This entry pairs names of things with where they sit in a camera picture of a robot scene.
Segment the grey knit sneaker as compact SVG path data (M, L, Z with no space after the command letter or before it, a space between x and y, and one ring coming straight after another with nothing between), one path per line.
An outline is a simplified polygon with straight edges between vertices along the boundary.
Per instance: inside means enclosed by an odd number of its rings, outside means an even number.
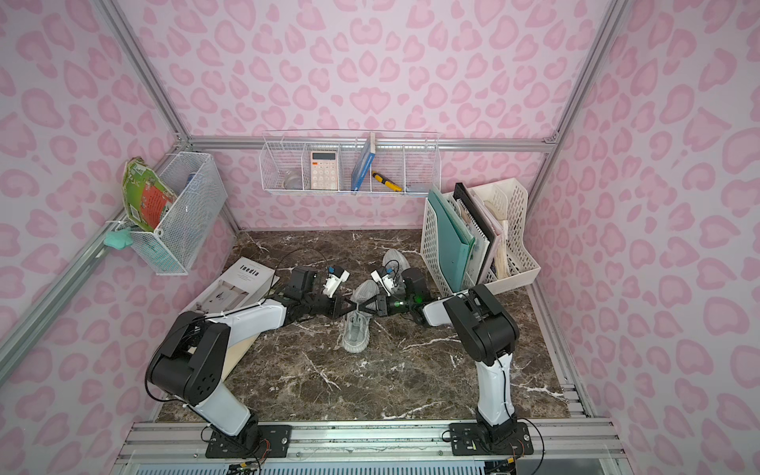
M398 249L388 249L383 257L383 266L393 267L398 270L399 280L403 291L402 273L410 268L409 261Z
M361 283L352 293L351 300L356 304L362 304L370 298L377 296L379 288L371 279ZM353 310L346 316L344 332L342 333L342 347L350 353L363 352L369 344L369 324L371 315L366 312Z

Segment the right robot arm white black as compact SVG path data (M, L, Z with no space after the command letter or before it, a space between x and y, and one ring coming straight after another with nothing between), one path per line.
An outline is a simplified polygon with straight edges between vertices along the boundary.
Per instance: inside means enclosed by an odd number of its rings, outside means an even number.
M477 421L493 433L510 431L518 423L510 374L520 338L516 320L484 284L435 299L418 268L404 269L400 280L397 285L383 278L360 284L351 297L350 322L407 314L424 327L453 327L476 364Z

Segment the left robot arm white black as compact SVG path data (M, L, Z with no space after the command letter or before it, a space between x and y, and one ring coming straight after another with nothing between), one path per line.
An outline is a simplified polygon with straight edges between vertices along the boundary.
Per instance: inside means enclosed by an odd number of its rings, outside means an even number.
M228 350L306 317L338 318L355 309L336 290L316 290L316 277L315 269L298 267L286 287L251 306L227 313L180 314L154 352L146 382L188 405L228 437L249 433L257 424L255 415L223 382Z

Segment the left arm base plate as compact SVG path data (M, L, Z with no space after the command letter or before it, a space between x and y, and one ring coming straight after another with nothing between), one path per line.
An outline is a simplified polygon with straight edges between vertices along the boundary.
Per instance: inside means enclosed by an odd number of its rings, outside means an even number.
M212 429L205 452L208 459L285 458L293 431L289 425L253 425L233 437L214 426Z

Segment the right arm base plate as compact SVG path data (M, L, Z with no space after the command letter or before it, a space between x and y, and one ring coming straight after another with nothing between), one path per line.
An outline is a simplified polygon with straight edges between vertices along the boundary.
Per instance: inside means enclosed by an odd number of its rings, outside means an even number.
M506 422L489 426L484 422L454 423L441 435L450 443L454 456L505 455L519 458L534 454L528 425Z

